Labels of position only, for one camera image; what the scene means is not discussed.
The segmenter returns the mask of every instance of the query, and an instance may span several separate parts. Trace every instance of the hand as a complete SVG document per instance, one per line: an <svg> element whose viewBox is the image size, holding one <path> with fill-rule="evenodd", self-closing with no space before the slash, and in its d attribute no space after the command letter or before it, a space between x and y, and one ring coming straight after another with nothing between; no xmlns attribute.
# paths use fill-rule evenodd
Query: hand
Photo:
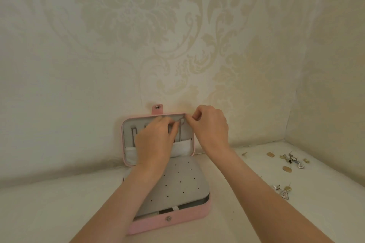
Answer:
<svg viewBox="0 0 365 243"><path fill-rule="evenodd" d="M173 124L171 132L168 125ZM156 117L135 138L137 166L161 177L170 159L172 145L179 130L179 122L171 117Z"/></svg>
<svg viewBox="0 0 365 243"><path fill-rule="evenodd" d="M185 119L208 156L229 149L228 124L223 112L212 106L200 105Z"/></svg>

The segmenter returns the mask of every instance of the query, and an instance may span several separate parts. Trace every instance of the person's right hand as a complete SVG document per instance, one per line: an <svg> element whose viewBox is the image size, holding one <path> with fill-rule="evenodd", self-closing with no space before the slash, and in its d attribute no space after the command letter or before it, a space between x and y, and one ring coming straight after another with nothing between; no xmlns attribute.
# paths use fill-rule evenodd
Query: person's right hand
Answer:
<svg viewBox="0 0 365 243"><path fill-rule="evenodd" d="M185 119L208 156L229 149L228 124L221 110L200 105L193 115L186 114Z"/></svg>

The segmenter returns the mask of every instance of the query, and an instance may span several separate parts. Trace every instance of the open jewelry box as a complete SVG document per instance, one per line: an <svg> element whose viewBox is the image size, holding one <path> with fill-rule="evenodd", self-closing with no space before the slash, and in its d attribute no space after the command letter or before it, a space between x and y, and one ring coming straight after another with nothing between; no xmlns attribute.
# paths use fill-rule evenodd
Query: open jewelry box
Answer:
<svg viewBox="0 0 365 243"><path fill-rule="evenodd" d="M203 218L210 210L209 185L193 158L194 133L184 113L164 114L163 105L157 104L152 107L152 115L126 119L121 126L124 163L129 167L137 163L135 136L159 115L180 121L180 127L165 172L141 205L128 229L129 235Z"/></svg>

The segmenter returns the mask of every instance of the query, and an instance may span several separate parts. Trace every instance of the damask wallpaper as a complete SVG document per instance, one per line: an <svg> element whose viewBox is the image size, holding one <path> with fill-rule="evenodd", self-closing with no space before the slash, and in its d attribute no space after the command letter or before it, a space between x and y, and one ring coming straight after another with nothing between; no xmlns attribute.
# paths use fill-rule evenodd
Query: damask wallpaper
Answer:
<svg viewBox="0 0 365 243"><path fill-rule="evenodd" d="M365 6L319 0L286 137L365 185Z"/></svg>
<svg viewBox="0 0 365 243"><path fill-rule="evenodd" d="M132 114L284 138L318 0L0 0L0 180L120 161Z"/></svg>

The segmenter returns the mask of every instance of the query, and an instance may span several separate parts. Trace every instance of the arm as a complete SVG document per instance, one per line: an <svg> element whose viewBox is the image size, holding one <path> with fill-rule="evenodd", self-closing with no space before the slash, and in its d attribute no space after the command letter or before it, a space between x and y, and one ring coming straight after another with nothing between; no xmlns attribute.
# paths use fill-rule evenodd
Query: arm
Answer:
<svg viewBox="0 0 365 243"><path fill-rule="evenodd" d="M262 243L333 242L276 194L229 147L228 125L221 110L199 106L186 120L208 157L230 184Z"/></svg>
<svg viewBox="0 0 365 243"><path fill-rule="evenodd" d="M167 126L173 124L170 134ZM135 139L138 163L70 243L122 242L130 223L169 161L179 122L156 117Z"/></svg>

